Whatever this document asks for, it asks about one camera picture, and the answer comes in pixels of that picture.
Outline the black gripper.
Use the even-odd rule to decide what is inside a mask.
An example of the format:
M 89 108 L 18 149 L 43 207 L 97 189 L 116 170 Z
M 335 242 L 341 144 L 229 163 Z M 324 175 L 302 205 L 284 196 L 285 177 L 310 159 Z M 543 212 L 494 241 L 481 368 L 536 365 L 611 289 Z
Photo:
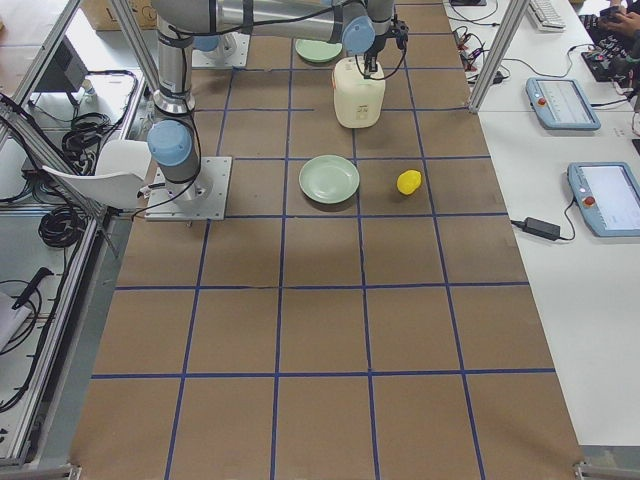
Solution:
M 364 53 L 363 57 L 363 77 L 372 79 L 378 72 L 378 54 L 385 48 L 387 39 L 390 37 L 389 31 L 392 29 L 392 21 L 372 21 L 374 28 L 374 41 L 371 47 Z

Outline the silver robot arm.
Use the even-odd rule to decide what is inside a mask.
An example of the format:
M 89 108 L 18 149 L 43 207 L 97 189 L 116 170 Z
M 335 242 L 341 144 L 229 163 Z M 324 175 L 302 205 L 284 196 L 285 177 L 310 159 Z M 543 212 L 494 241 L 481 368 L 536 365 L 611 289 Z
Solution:
M 201 36 L 193 39 L 191 67 L 184 74 L 182 83 L 188 84 L 193 73 L 199 70 L 232 70 L 246 68 L 250 36 L 241 33 L 229 33 L 222 36 Z M 294 42 L 294 50 L 305 62 L 328 69 L 330 63 L 342 53 L 340 43 L 332 44 L 316 40 L 298 39 Z M 385 75 L 380 65 L 377 71 L 365 70 L 362 59 L 355 57 L 341 58 L 333 65 L 338 70 L 353 70 L 356 75 L 368 74 L 372 80 L 384 80 Z
M 232 33 L 341 44 L 364 58 L 365 73 L 394 33 L 391 1 L 156 1 L 159 87 L 154 103 L 170 116 L 153 128 L 148 145 L 172 200 L 191 205 L 207 197 L 211 181 L 196 152 L 191 116 L 192 52 L 196 38 L 216 42 Z

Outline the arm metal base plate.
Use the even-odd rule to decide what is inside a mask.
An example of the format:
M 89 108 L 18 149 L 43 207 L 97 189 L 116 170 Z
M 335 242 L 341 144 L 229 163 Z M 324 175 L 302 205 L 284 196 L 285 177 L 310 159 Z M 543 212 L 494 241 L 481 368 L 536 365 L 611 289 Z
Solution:
M 151 190 L 144 218 L 147 221 L 223 220 L 231 168 L 231 157 L 203 157 L 195 182 L 179 195 L 186 185 L 167 182 L 158 167 L 154 184 L 162 183 L 162 186 Z
M 197 36 L 193 40 L 192 67 L 200 70 L 244 68 L 249 44 L 250 36 L 242 33 Z

